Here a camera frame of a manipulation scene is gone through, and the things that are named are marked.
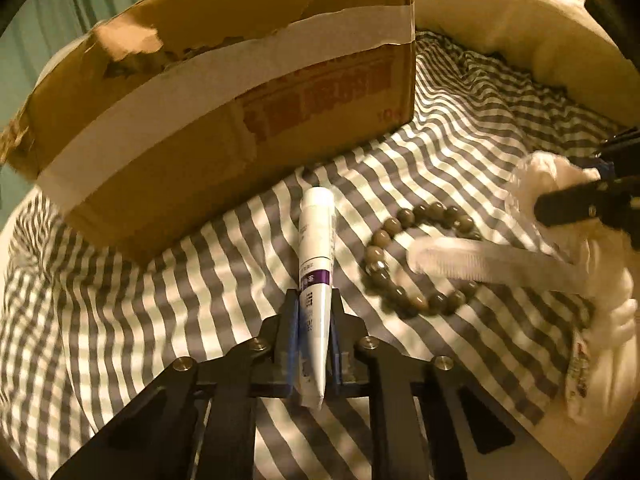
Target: green curtain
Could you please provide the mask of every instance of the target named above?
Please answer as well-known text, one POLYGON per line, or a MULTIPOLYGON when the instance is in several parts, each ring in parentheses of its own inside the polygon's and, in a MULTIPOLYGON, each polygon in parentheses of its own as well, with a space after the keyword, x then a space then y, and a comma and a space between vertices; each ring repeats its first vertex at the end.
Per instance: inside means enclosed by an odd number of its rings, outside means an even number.
MULTIPOLYGON (((0 125, 33 89, 60 48, 139 0, 27 0, 0 36, 0 125)), ((0 227, 31 185, 5 166, 0 172, 0 227)))

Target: gray and white stripes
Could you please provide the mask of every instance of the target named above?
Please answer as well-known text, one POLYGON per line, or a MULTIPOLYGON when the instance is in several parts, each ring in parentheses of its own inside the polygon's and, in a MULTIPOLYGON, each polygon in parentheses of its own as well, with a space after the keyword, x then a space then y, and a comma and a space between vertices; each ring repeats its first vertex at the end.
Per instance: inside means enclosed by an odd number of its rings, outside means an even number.
MULTIPOLYGON (((0 427, 30 471, 48 478, 175 357, 215 358, 257 335, 296 285, 300 201, 318 185, 337 199, 334 283, 348 312, 406 354, 455 354, 518 420, 534 424, 562 381, 572 327, 588 322, 590 306, 492 285, 455 316, 401 320, 364 289, 364 244, 398 208, 440 200, 468 212, 486 238, 539 250, 535 231, 504 212, 514 165, 533 149, 585 155, 615 129, 500 60, 421 33, 410 124, 300 168, 146 270, 91 247, 38 196, 12 239, 0 427)), ((410 230, 391 246, 395 264, 419 234, 410 230)), ((370 478, 367 401, 333 401, 311 414, 295 400, 258 403, 256 478, 370 478)))

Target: white packing tape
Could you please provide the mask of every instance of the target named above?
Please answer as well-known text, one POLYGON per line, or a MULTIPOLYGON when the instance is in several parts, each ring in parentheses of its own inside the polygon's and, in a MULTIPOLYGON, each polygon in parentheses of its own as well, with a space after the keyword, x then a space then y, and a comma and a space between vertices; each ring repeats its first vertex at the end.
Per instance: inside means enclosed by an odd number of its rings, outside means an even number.
POLYGON ((251 88, 316 63, 414 39, 413 6, 370 6, 318 14, 266 38, 210 50, 101 113, 36 184, 67 213, 146 150, 251 88))

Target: metal screw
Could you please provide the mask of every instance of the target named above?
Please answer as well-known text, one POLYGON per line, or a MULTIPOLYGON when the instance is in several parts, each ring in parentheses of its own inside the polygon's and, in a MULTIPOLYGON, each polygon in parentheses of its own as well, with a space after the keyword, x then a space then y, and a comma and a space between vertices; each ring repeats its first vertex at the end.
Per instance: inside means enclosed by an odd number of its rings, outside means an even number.
POLYGON ((266 350, 269 347, 266 341, 263 341, 259 337, 254 337, 253 339, 249 339, 249 348, 255 352, 260 352, 262 350, 266 350))
POLYGON ((374 348, 378 348, 380 344, 380 339, 377 337, 373 337, 372 335, 364 336, 360 341, 358 341, 358 346, 360 348, 364 348, 365 350, 373 350, 374 348))
POLYGON ((174 370, 178 370, 179 372, 186 372, 187 370, 191 369, 194 362, 195 361, 192 358, 187 356, 178 357, 174 361, 174 370))
POLYGON ((437 357, 434 357, 433 365, 436 368, 447 372, 453 368, 454 362, 451 357, 447 357, 446 355, 439 355, 437 357))

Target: white tube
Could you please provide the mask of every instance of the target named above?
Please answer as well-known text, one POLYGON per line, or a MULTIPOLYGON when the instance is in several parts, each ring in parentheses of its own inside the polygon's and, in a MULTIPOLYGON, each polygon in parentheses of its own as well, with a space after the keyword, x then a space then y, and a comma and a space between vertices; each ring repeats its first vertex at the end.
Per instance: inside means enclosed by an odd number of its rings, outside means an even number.
POLYGON ((335 204, 323 187, 305 191, 300 212, 300 384, 302 405, 320 408, 326 384, 326 354, 334 270, 335 204))

